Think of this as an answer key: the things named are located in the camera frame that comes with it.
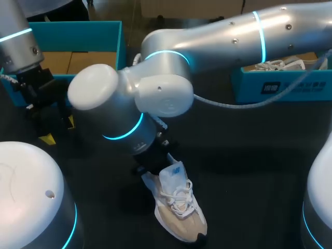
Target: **silver robot arm segment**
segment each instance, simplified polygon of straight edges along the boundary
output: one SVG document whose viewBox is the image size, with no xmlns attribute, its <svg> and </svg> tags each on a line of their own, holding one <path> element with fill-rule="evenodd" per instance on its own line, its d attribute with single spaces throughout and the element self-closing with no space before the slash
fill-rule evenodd
<svg viewBox="0 0 332 249">
<path fill-rule="evenodd" d="M 7 74 L 36 67 L 44 59 L 16 0 L 0 2 L 0 65 Z"/>
<path fill-rule="evenodd" d="M 187 30 L 158 30 L 142 43 L 142 58 L 176 51 L 192 73 L 246 66 L 332 48 L 332 2 L 292 4 Z"/>
<path fill-rule="evenodd" d="M 332 48 L 331 9 L 332 2 L 293 4 L 194 29 L 154 31 L 142 43 L 141 63 L 117 73 L 106 65 L 84 69 L 68 89 L 69 101 L 94 121 L 100 136 L 140 154 L 156 135 L 145 113 L 174 117 L 189 109 L 192 74 Z"/>
</svg>

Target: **shoe sole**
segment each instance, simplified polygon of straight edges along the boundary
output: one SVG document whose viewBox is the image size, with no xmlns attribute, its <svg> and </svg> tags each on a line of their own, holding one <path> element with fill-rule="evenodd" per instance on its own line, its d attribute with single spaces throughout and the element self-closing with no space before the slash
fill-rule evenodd
<svg viewBox="0 0 332 249">
<path fill-rule="evenodd" d="M 188 240 L 185 240 L 181 237 L 179 237 L 178 235 L 176 235 L 165 223 L 164 221 L 162 220 L 161 216 L 160 216 L 160 213 L 159 213 L 159 210 L 158 210 L 158 206 L 156 204 L 156 207 L 155 207 L 155 217 L 157 218 L 157 220 L 159 221 L 159 223 L 162 225 L 162 227 L 168 232 L 170 233 L 172 236 L 174 236 L 176 239 L 184 242 L 185 244 L 187 245 L 199 245 L 199 246 L 202 246 L 202 245 L 205 245 L 206 244 L 206 239 L 207 239 L 207 236 L 206 235 L 203 235 L 201 233 L 199 233 L 197 235 L 197 240 L 196 241 L 188 241 Z"/>
<path fill-rule="evenodd" d="M 178 240 L 181 240 L 183 242 L 186 242 L 186 243 L 192 243 L 191 241 L 187 241 L 187 240 L 184 240 L 183 238 L 179 237 L 178 235 L 176 235 L 165 223 L 164 221 L 162 220 L 161 216 L 160 216 L 160 213 L 159 213 L 159 210 L 158 210 L 158 206 L 156 205 L 155 207 L 155 217 L 157 218 L 157 220 L 159 221 L 159 223 L 162 225 L 162 227 L 167 231 L 169 232 L 172 236 L 176 237 Z"/>
</svg>

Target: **shoe logo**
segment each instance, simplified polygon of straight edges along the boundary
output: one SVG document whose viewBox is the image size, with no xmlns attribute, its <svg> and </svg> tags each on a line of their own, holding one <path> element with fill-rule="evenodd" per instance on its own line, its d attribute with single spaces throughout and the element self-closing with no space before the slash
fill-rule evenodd
<svg viewBox="0 0 332 249">
<path fill-rule="evenodd" d="M 176 175 L 178 172 L 180 172 L 180 167 L 177 167 L 172 170 L 172 175 Z"/>
</svg>

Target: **white sneaker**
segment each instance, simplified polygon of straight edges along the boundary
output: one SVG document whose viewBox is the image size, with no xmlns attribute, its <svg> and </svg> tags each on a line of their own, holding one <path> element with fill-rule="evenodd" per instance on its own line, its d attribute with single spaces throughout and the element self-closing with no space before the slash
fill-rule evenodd
<svg viewBox="0 0 332 249">
<path fill-rule="evenodd" d="M 174 160 L 159 176 L 147 172 L 142 179 L 154 195 L 155 216 L 167 232 L 187 243 L 205 241 L 208 225 L 182 162 Z"/>
<path fill-rule="evenodd" d="M 309 69 L 317 60 L 301 60 L 296 56 L 289 57 L 287 60 L 267 61 L 255 65 L 251 71 L 297 71 Z M 327 58 L 320 65 L 318 70 L 327 69 Z"/>
</svg>

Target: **robotic arm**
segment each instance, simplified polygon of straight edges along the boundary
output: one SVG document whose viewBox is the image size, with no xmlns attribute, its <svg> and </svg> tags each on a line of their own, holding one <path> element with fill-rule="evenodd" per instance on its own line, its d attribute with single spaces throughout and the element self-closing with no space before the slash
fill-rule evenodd
<svg viewBox="0 0 332 249">
<path fill-rule="evenodd" d="M 6 74 L 15 74 L 14 91 L 20 91 L 29 105 L 27 114 L 36 125 L 39 136 L 49 133 L 40 121 L 40 111 L 57 103 L 65 125 L 70 128 L 70 110 L 65 105 L 66 80 L 55 80 L 49 69 L 42 69 L 44 60 L 32 29 L 16 0 L 0 2 L 0 68 Z"/>
<path fill-rule="evenodd" d="M 194 29 L 154 31 L 142 43 L 141 63 L 118 72 L 107 65 L 84 69 L 69 86 L 69 101 L 100 136 L 129 154 L 145 154 L 156 139 L 148 113 L 187 111 L 193 74 L 332 48 L 331 9 L 332 2 L 293 4 Z"/>
</svg>

